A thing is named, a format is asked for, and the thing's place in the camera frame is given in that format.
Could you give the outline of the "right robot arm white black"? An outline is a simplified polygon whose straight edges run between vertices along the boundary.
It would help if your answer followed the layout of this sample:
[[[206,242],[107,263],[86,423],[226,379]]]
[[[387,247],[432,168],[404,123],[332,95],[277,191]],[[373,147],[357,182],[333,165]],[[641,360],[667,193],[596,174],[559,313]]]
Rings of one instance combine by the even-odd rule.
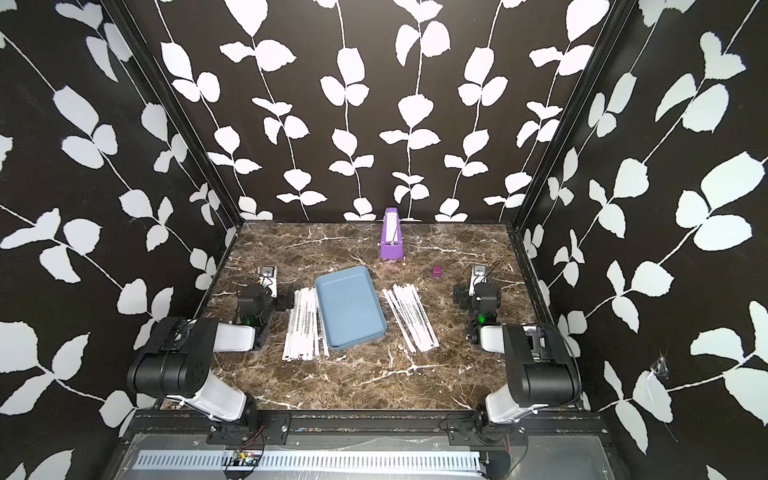
[[[500,288],[478,281],[456,285],[453,302],[468,314],[467,340],[504,358],[506,380],[481,411],[490,424],[512,424],[550,407],[575,404],[582,390],[578,365],[560,331],[550,324],[499,321]]]

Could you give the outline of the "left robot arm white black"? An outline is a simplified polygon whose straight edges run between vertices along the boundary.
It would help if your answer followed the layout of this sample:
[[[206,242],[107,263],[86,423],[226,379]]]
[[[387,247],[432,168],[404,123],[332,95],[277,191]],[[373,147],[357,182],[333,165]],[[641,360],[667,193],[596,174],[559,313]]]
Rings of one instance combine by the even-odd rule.
[[[293,307],[292,296],[255,283],[238,297],[231,323],[213,317],[165,317],[129,367],[128,387],[137,394],[188,405],[213,420],[240,422],[250,400],[213,372],[214,357],[261,349],[274,315]]]

